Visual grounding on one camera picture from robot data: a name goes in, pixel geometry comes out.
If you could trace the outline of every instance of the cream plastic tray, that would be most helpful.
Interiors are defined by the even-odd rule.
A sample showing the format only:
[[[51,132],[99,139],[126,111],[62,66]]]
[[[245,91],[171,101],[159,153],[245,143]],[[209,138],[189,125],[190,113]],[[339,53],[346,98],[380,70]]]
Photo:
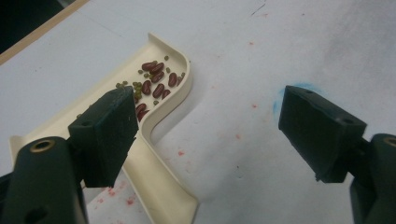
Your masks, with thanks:
[[[169,60],[164,59],[165,55],[169,56]],[[172,72],[179,76],[184,72],[185,76],[180,85],[169,88],[167,85],[168,74],[165,72],[165,77],[161,82],[166,89],[171,91],[171,94],[163,100],[160,97],[159,103],[155,106],[153,97],[145,95],[136,104],[145,103],[149,112],[139,123],[139,131],[122,169],[128,176],[152,223],[192,223],[198,205],[197,199],[187,191],[158,156],[150,139],[155,125],[188,95],[192,84],[190,61],[182,53],[152,34],[148,34],[148,43],[136,55],[128,59],[126,63],[73,104],[31,133],[25,136],[12,136],[9,143],[13,160],[15,161],[18,151],[24,145],[38,138],[46,136],[68,138],[67,126],[76,119],[78,114],[83,113],[89,105],[107,91],[113,90],[117,83],[124,80],[129,84],[132,84],[133,81],[143,83],[145,79],[143,75],[137,73],[137,70],[140,69],[142,63],[154,60],[165,63],[165,67],[171,68]],[[151,86],[151,92],[155,90],[157,84]]]

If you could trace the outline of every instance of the dried bean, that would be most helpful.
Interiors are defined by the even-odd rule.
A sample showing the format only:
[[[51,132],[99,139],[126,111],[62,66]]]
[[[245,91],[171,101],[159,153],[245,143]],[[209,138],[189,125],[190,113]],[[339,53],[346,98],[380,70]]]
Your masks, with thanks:
[[[155,67],[151,68],[151,69],[149,70],[149,72],[150,72],[152,75],[155,76],[155,75],[161,73],[162,70],[163,70],[163,63],[158,63],[157,65],[155,65]]]
[[[163,75],[164,75],[163,72],[161,72],[161,73],[155,75],[155,76],[151,79],[152,83],[157,83],[158,81],[160,81],[161,78],[163,78]]]
[[[167,95],[169,95],[170,93],[171,93],[171,91],[169,91],[169,90],[163,91],[163,99],[165,99],[165,97],[166,97]]]
[[[143,64],[142,64],[142,69],[143,69],[143,71],[149,71],[149,70],[151,70],[153,67],[155,67],[155,65],[157,65],[156,62],[152,62],[152,63],[143,63]]]
[[[140,114],[140,112],[144,111],[146,109],[146,104],[140,104],[139,106],[136,107],[136,114]]]
[[[143,82],[143,87],[142,87],[142,92],[145,95],[150,95],[151,94],[151,82],[149,80],[146,80],[145,82]]]
[[[155,88],[155,91],[152,93],[152,96],[157,99],[163,94],[164,89],[165,86],[162,83],[158,84],[157,88]]]
[[[177,83],[177,75],[176,73],[171,73],[171,75],[169,75],[168,86],[174,87],[176,83]]]
[[[137,114],[137,120],[142,120],[143,117],[149,112],[149,110],[141,111],[140,113]]]
[[[183,77],[178,77],[177,78],[177,86],[180,85],[180,82],[183,80]]]

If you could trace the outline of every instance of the white surface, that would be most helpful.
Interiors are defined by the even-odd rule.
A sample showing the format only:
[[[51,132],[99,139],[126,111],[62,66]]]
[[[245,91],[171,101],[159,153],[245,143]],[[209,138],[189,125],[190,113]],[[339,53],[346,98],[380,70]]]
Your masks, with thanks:
[[[153,32],[191,59],[190,95],[153,139],[198,197],[195,223],[352,223],[350,178],[317,183],[277,129],[281,92],[317,91],[366,121],[366,139],[396,133],[395,11],[384,0],[92,0],[0,66],[0,175],[11,135],[69,105]],[[119,211],[94,223],[148,221]]]

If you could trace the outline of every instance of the screw hole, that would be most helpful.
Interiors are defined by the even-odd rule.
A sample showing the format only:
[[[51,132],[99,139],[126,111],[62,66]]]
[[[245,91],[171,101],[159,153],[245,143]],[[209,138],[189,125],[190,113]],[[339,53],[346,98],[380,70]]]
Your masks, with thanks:
[[[30,151],[33,153],[39,153],[43,151],[47,151],[55,145],[55,141],[51,139],[39,141],[36,144],[30,147]]]
[[[343,122],[353,124],[353,121],[351,119],[343,119]]]
[[[396,147],[396,138],[395,137],[386,137],[386,138],[384,138],[384,142],[387,143],[388,145]]]
[[[92,121],[84,121],[81,123],[82,126],[91,126],[92,125]]]
[[[49,211],[46,207],[40,206],[28,212],[25,216],[24,221],[26,224],[36,224],[39,221],[43,220],[48,213]]]

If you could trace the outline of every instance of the brass insert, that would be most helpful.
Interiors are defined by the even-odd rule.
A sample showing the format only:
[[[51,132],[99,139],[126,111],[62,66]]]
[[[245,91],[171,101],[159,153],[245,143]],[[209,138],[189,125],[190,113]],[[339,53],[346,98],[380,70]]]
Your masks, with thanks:
[[[51,139],[41,140],[30,147],[30,151],[33,153],[40,153],[47,151],[55,146],[55,141]]]
[[[386,138],[384,138],[384,142],[387,143],[388,145],[396,147],[396,138],[395,137],[386,137]]]

